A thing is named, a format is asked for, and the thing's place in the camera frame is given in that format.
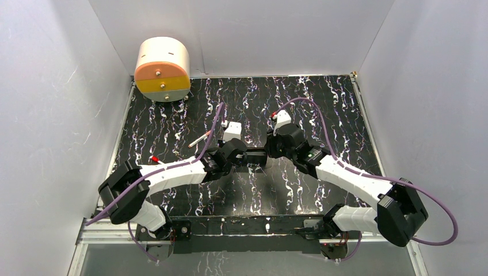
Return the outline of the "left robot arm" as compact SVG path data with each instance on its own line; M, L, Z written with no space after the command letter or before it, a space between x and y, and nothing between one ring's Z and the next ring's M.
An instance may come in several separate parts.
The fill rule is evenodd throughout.
M105 208L93 220L107 217L114 225L136 223L152 237L165 239L173 223L164 208L146 199L166 189L220 179L230 173L246 151L244 142L232 139L180 162L139 166L128 160L99 186Z

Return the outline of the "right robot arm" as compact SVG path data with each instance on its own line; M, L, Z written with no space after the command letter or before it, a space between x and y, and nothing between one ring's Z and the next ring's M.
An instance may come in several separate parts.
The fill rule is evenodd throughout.
M340 165L327 147L308 141L295 124L284 124L266 133L270 158L287 158L301 172L332 183L364 201L366 207L337 204L323 217L325 233L338 238L349 231L379 233L391 244L406 246L428 213L416 189L404 179L376 179L353 166Z

